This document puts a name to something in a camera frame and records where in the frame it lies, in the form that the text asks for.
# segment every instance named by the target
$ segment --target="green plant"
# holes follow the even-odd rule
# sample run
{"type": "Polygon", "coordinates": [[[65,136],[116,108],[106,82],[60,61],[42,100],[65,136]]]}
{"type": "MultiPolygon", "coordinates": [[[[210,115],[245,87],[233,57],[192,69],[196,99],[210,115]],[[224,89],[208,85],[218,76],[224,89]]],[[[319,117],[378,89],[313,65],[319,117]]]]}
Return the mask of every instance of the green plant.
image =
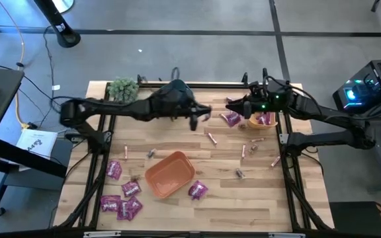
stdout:
{"type": "Polygon", "coordinates": [[[108,87],[108,93],[114,97],[114,101],[129,103],[134,102],[138,97],[139,85],[133,78],[117,77],[108,87]]]}

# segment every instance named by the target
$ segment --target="concrete floor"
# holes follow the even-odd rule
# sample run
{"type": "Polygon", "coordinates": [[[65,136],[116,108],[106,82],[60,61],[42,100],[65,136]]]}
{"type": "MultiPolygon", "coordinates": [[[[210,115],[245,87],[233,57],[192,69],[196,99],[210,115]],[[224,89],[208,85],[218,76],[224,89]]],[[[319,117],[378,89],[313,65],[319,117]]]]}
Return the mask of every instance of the concrete floor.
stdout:
{"type": "MultiPolygon", "coordinates": [[[[47,27],[48,21],[32,0],[2,0],[19,26],[47,27]]],[[[370,12],[373,0],[275,0],[278,21],[287,32],[381,32],[370,12]]],[[[272,32],[269,0],[81,0],[63,14],[76,29],[91,30],[251,30],[272,32]]],[[[12,26],[0,6],[0,26],[12,26]]],[[[48,94],[51,89],[49,61],[41,34],[23,34],[26,42],[26,75],[48,94]]],[[[116,76],[168,79],[171,69],[181,69],[185,81],[239,81],[261,77],[262,67],[283,77],[275,36],[178,36],[82,34],[81,42],[61,48],[47,35],[55,64],[56,95],[84,97],[90,80],[116,76]]],[[[302,83],[320,104],[334,107],[331,94],[370,60],[381,59],[381,37],[284,37],[284,53],[292,82],[302,83]]],[[[15,67],[21,45],[17,34],[0,33],[0,64],[15,67]]],[[[29,82],[22,90],[46,112],[48,101],[29,82]]],[[[20,112],[27,122],[40,121],[41,113],[20,95],[20,112]]],[[[336,128],[312,122],[316,133],[336,128]]],[[[51,113],[44,130],[59,131],[51,113]]],[[[16,143],[20,126],[11,105],[0,125],[0,138],[16,143]]],[[[377,201],[381,192],[367,188],[381,182],[370,151],[347,146],[319,149],[331,202],[377,201]]],[[[59,192],[9,188],[2,206],[0,232],[48,226],[59,192]]]]}

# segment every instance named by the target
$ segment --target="wooden table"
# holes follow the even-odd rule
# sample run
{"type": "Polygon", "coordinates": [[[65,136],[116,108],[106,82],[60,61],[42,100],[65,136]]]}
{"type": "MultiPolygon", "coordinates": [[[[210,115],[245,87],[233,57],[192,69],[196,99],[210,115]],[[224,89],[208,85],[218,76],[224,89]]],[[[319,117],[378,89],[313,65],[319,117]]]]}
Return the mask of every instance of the wooden table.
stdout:
{"type": "MultiPolygon", "coordinates": [[[[87,97],[103,98],[106,81],[91,81],[87,97]]],[[[193,89],[199,103],[213,107],[211,119],[199,122],[195,132],[189,129],[189,119],[171,122],[169,118],[139,122],[133,118],[117,117],[110,151],[110,159],[119,160],[122,175],[119,181],[106,178],[103,194],[123,197],[120,185],[132,175],[143,176],[145,171],[174,151],[184,152],[195,167],[192,182],[166,199],[153,195],[145,179],[140,181],[142,192],[137,195],[144,208],[132,221],[117,221],[113,212],[100,212],[98,229],[119,230],[167,230],[167,231],[291,231],[288,203],[284,189],[281,165],[271,168],[278,156],[276,130],[238,130],[229,128],[218,116],[226,113],[225,98],[240,98],[248,90],[243,89],[193,89]],[[217,146],[207,138],[210,132],[218,141],[217,146]],[[241,160],[244,143],[255,138],[259,149],[252,156],[241,160]],[[124,161],[124,143],[128,145],[127,161],[124,161]],[[153,159],[147,159],[149,150],[156,148],[153,159]],[[245,174],[239,180],[235,169],[245,174]],[[187,192],[194,181],[204,183],[209,191],[201,200],[192,201],[187,192]]],[[[151,91],[141,89],[140,98],[151,91]]],[[[88,119],[97,128],[99,116],[88,119]]],[[[292,119],[295,132],[311,132],[309,121],[292,119]]],[[[71,154],[69,167],[86,154],[85,143],[71,154]]],[[[82,162],[67,179],[60,197],[54,225],[63,222],[83,196],[90,159],[82,162]]],[[[333,227],[329,202],[321,169],[317,163],[300,157],[300,169],[308,202],[326,224],[333,227]]],[[[91,200],[87,222],[90,221],[91,200]]],[[[302,224],[300,206],[295,205],[298,221],[302,224]]]]}

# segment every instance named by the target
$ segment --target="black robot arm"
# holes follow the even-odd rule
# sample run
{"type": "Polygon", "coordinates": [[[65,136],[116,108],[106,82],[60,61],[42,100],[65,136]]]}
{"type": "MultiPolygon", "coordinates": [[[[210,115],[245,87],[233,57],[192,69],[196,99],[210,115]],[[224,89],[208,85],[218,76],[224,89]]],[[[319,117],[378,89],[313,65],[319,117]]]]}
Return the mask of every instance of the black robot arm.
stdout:
{"type": "Polygon", "coordinates": [[[192,91],[179,79],[173,80],[148,98],[129,104],[103,101],[97,99],[71,99],[61,105],[60,123],[76,129],[82,137],[88,140],[90,151],[104,149],[106,141],[102,132],[94,130],[87,122],[90,116],[97,114],[130,116],[136,120],[149,122],[154,118],[178,117],[190,118],[190,129],[196,130],[198,117],[206,115],[209,119],[211,106],[205,106],[195,101],[192,91]]]}
{"type": "Polygon", "coordinates": [[[286,152],[290,155],[299,156],[309,146],[350,145],[357,149],[370,149],[375,144],[370,124],[362,116],[320,106],[314,99],[297,93],[297,88],[288,81],[266,76],[262,85],[253,82],[249,89],[250,94],[229,102],[226,108],[245,118],[249,118],[254,112],[284,112],[295,119],[312,119],[346,129],[343,132],[325,134],[305,135],[294,132],[283,135],[283,139],[287,141],[286,152]]]}

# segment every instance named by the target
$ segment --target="black desk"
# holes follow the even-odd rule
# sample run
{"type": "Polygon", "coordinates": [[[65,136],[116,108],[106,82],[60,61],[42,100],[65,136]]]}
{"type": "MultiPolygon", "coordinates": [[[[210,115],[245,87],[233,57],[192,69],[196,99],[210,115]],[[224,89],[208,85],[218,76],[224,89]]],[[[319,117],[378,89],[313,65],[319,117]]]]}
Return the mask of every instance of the black desk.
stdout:
{"type": "MultiPolygon", "coordinates": [[[[23,76],[24,76],[24,73],[22,71],[0,69],[0,122],[5,112],[7,111],[11,101],[13,100],[15,94],[17,93],[17,90],[20,87],[23,76]]],[[[67,145],[63,144],[58,146],[71,147],[70,142],[64,141],[64,143],[67,143],[67,145]]],[[[56,182],[55,184],[58,184],[59,186],[65,177],[65,172],[67,171],[67,167],[65,165],[68,163],[69,155],[67,156],[67,161],[65,161],[65,159],[62,159],[63,162],[61,163],[65,165],[61,165],[58,162],[49,161],[38,155],[29,153],[26,150],[17,148],[14,145],[11,145],[3,140],[0,140],[0,158],[4,158],[6,160],[10,160],[10,161],[13,161],[18,164],[31,168],[31,170],[25,173],[16,173],[16,171],[18,170],[17,165],[11,165],[11,164],[8,164],[6,161],[0,160],[0,171],[5,173],[5,176],[0,184],[0,201],[1,201],[7,186],[9,185],[21,186],[21,184],[25,184],[24,186],[28,186],[27,183],[25,183],[25,181],[33,180],[33,179],[31,177],[29,177],[29,179],[23,178],[23,177],[26,177],[27,175],[32,176],[33,174],[36,174],[36,173],[42,174],[43,172],[48,174],[46,176],[58,177],[59,178],[58,182],[56,182]]]]}

